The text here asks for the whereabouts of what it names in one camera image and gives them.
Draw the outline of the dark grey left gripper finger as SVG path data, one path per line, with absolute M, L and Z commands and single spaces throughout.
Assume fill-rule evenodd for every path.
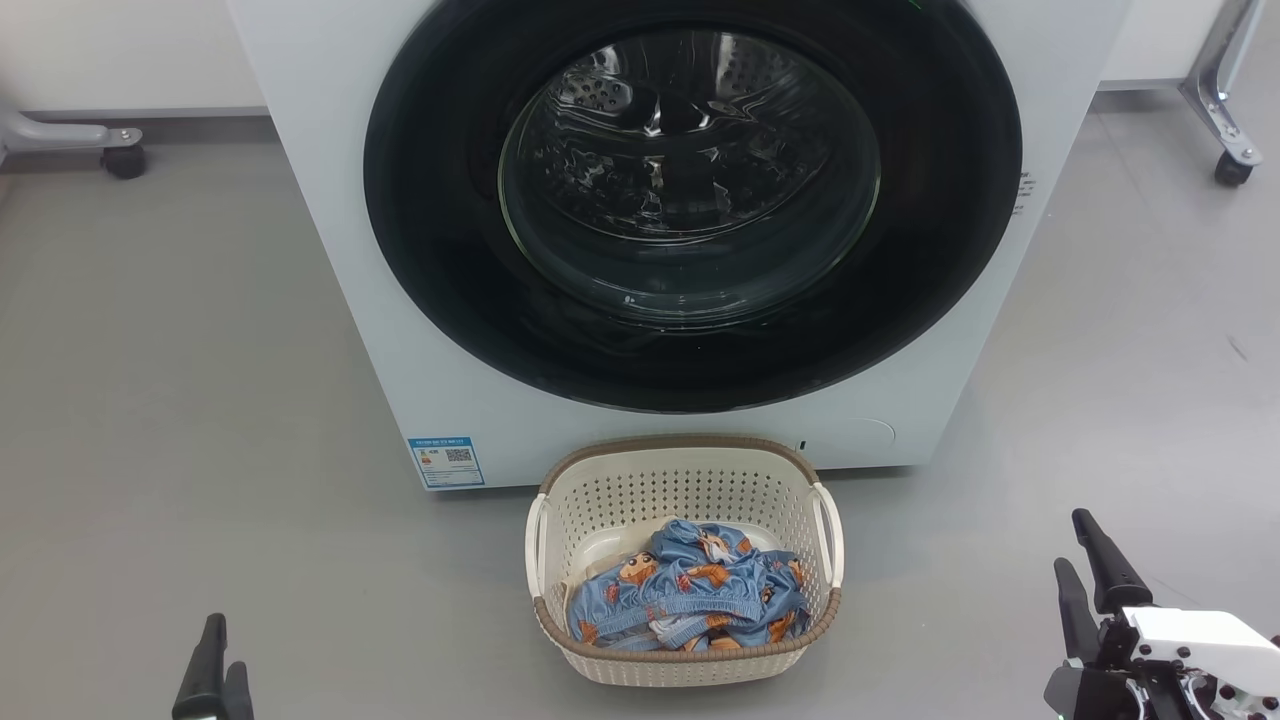
M 233 662 L 228 666 L 221 687 L 223 719 L 253 720 L 247 665 Z
M 227 619 L 221 612 L 210 614 L 172 706 L 174 720 L 228 717 L 223 697 L 225 648 Z

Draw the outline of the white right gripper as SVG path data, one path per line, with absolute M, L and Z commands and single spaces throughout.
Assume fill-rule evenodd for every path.
M 1055 559 L 1065 657 L 1044 688 L 1060 719 L 1276 719 L 1279 650 L 1239 618 L 1151 606 L 1153 593 L 1088 509 L 1071 511 L 1098 626 L 1075 568 Z

